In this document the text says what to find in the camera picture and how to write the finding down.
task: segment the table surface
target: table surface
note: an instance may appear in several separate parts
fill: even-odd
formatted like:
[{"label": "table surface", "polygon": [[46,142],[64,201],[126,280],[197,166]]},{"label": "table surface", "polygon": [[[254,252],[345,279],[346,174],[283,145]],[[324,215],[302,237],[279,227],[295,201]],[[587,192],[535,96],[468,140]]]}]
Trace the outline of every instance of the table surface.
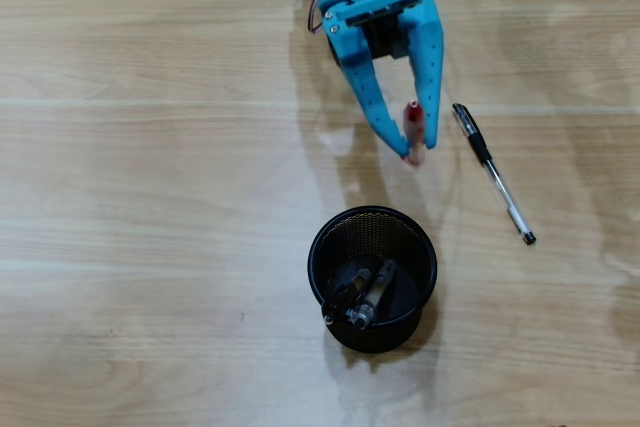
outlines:
[{"label": "table surface", "polygon": [[[0,0],[2,427],[640,425],[640,0],[438,0],[418,170],[309,4]],[[377,67],[397,115],[408,63]],[[413,217],[439,263],[418,331],[377,356],[326,332],[306,273],[363,204]]]}]

